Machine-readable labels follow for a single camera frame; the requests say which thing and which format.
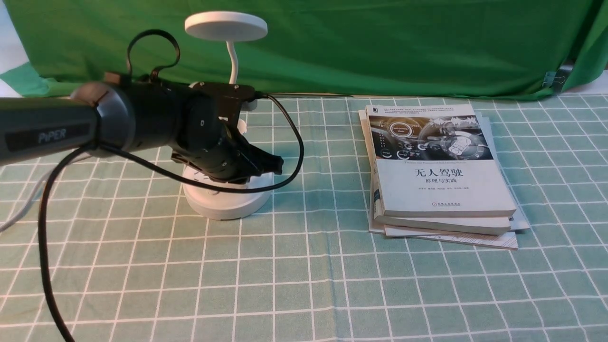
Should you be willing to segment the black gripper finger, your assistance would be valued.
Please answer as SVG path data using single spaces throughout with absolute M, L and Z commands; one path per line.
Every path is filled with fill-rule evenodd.
M 249 177 L 260 177 L 266 173 L 283 174 L 283 158 L 278 155 L 267 153 L 256 146 L 248 146 Z

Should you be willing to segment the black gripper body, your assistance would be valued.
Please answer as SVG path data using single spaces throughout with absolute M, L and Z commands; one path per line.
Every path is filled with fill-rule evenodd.
M 171 148 L 180 162 L 218 182 L 239 183 L 261 175 L 252 145 L 227 125 L 210 131 L 181 133 Z

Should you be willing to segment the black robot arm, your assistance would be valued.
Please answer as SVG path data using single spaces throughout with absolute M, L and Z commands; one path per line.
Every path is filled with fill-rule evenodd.
M 213 181 L 241 184 L 280 174 L 283 160 L 251 145 L 238 129 L 244 103 L 261 97 L 248 85 L 130 81 L 108 74 L 69 98 L 3 98 L 0 162 L 24 162 L 95 144 L 125 152 L 169 146 L 172 158 Z

